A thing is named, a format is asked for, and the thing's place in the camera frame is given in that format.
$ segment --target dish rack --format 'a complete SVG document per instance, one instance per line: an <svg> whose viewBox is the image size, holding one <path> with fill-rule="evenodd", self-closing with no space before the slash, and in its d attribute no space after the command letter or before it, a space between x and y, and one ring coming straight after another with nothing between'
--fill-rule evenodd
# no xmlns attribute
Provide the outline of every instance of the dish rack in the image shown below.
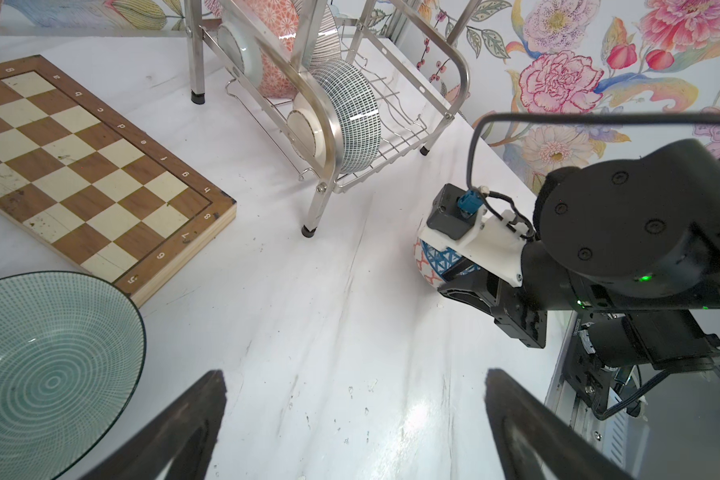
<svg viewBox="0 0 720 480"><path fill-rule="evenodd" d="M240 22L245 32L256 41L261 51L269 56L275 66L284 73L286 78L288 78L309 103L322 128L322 135L326 146L325 164L317 162L308 148L297 138L296 134L288 126L286 117L280 109L285 108L291 101L273 103L268 98L263 97L216 41L216 31L221 21L219 19L202 20L202 0L184 0L184 2L186 34L189 46L192 101L197 104L205 102L202 51L202 45L205 43L219 58L222 65L232 74L233 78L230 83L237 82L248 91L258 103L259 107L261 107L278 129L290 140L291 146L293 146L298 155L309 164L309 168L304 171L297 169L299 179L303 180L304 174L309 171L313 172L318 178L315 196L312 198L312 204L309 207L307 218L302 226L302 234L307 237L315 234L315 230L326 209L331 194L346 192L349 188L365 181L371 175L379 172L382 168L393 163L396 159L407 154L412 149L421 148L421 153L426 155L432 148L434 142L440 137L442 131L454 120L454 116L461 108L469 92L469 69L461 53L454 47L454 43L466 27L470 16L478 6L480 0L470 0L447 38L444 38L439 32L434 30L430 24L426 23L404 0L390 0L396 12L405 16L413 26L418 28L426 37L430 38L430 42L440 48L442 53L451 60L458 70L459 91L455 100L450 103L450 105L448 105L447 101L443 100L441 95L433 93L431 87L425 85L420 79L418 72L411 72L394 53L389 51L384 45L384 42L370 29L368 26L369 19L371 18L376 0L366 1L359 19L336 18L336 20L340 22L342 30L346 27L355 28L355 33L352 36L352 41L349 46L344 44L342 36L342 52L346 54L346 62L354 64L356 68L363 72L372 86L382 120L382 142L378 149L378 156L364 170L351 174L341 174L340 169L344 155L344 147L338 116L326 92L318 85L317 81L307 69L318 36L320 21L326 9L327 0L304 1L301 14L299 15L293 49L290 52L288 52L278 37L264 25L243 0L220 0L222 8L231 12ZM430 122L432 125L427 125L422 120L420 114L413 117L406 113L399 92L390 86L388 78L381 77L370 70L368 68L368 60L358 53L358 48L364 38L369 40L402 77L410 82L422 97L437 110L438 115L441 115L437 124Z"/></svg>

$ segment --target wooden chessboard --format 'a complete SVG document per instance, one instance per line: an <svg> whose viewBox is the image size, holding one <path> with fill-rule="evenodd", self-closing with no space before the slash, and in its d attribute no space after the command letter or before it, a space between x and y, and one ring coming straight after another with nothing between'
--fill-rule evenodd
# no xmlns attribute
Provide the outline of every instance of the wooden chessboard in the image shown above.
<svg viewBox="0 0 720 480"><path fill-rule="evenodd" d="M0 64L0 213L141 306L236 202L35 56Z"/></svg>

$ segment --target marble surface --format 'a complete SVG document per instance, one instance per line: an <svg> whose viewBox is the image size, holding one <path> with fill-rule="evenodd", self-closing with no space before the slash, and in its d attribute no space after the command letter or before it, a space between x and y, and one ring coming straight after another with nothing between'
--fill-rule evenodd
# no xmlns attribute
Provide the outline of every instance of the marble surface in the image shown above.
<svg viewBox="0 0 720 480"><path fill-rule="evenodd" d="M445 182L464 183L462 119L334 195L314 238L299 230L314 179L296 172L240 103L210 52L190 101L181 38L0 38L0 62L42 54L239 203L238 217L149 300L144 373L122 417L63 480L131 437L204 372L228 402L208 478L502 478L485 414L489 368L544 399L567 314L530 350L420 276L413 244ZM475 179L534 197L480 143ZM0 216L0 277L69 269Z"/></svg>

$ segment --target chessboard border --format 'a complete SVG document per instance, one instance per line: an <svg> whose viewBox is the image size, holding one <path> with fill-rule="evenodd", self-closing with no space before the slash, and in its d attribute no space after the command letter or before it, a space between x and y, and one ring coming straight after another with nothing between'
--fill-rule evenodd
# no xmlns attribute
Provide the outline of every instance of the chessboard border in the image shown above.
<svg viewBox="0 0 720 480"><path fill-rule="evenodd" d="M210 202L201 212L190 218L181 229L167 237L154 250L139 259L132 268L118 277L115 282L112 282L135 304L142 306L168 279L234 220L237 214L237 202L41 55L0 63L0 80L28 72L37 73L88 113L131 142L145 156L162 165ZM79 268L83 268L2 209L0 209L0 214L19 225L22 230L38 238L53 252Z"/></svg>

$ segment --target green bowl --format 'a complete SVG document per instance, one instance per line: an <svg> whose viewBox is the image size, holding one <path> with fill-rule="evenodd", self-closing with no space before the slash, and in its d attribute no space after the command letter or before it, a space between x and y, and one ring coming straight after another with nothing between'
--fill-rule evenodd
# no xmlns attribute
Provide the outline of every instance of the green bowl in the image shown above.
<svg viewBox="0 0 720 480"><path fill-rule="evenodd" d="M0 480L56 478L112 427L144 367L134 303L95 276L0 279Z"/></svg>

